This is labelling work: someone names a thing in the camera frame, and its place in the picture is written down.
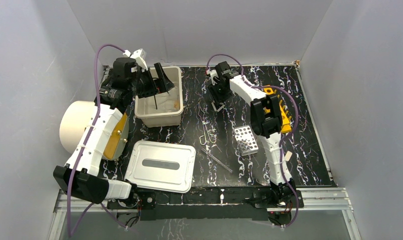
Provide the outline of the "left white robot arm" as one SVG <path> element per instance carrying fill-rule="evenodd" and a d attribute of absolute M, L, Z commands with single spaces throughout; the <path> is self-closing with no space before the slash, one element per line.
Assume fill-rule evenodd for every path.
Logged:
<path fill-rule="evenodd" d="M 72 134 L 76 138 L 65 145 L 71 157 L 53 171 L 60 189 L 69 197 L 93 204 L 119 199 L 126 208 L 135 207 L 139 202 L 133 191 L 135 184 L 99 177 L 100 164 L 123 154 L 128 136 L 126 110 L 131 103 L 168 93 L 174 87 L 159 62 L 150 68 L 137 56 L 117 58 L 106 79 L 96 84 L 95 99 L 72 103 L 63 116 L 61 141 Z"/>

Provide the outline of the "white clay triangle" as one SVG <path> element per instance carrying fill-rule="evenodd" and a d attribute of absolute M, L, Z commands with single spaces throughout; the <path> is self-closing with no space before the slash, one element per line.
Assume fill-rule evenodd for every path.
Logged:
<path fill-rule="evenodd" d="M 213 110 L 214 110 L 215 112 L 219 112 L 219 111 L 221 111 L 221 110 L 225 107 L 225 104 L 224 104 L 223 102 L 215 102 L 215 101 L 213 101 L 213 102 L 211 103 L 211 105 L 212 105 Z"/>

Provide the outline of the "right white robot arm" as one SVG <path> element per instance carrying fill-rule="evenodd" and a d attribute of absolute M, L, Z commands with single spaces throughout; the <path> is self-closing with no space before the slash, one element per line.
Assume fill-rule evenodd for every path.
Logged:
<path fill-rule="evenodd" d="M 296 187 L 281 147 L 284 112 L 278 96 L 267 94 L 262 86 L 254 86 L 226 61 L 218 63 L 213 70 L 206 69 L 205 72 L 211 80 L 207 89 L 215 107 L 225 103 L 233 94 L 249 105 L 250 127 L 264 148 L 269 166 L 269 199 L 275 206 L 284 207 L 294 196 Z"/>

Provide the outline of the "black wire tripod stand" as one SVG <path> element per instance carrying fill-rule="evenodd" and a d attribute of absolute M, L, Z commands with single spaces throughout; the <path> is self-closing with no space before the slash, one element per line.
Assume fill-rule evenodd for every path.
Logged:
<path fill-rule="evenodd" d="M 154 99 L 154 107 L 156 110 L 160 110 L 163 106 L 170 100 L 169 93 L 160 93 L 153 97 Z"/>

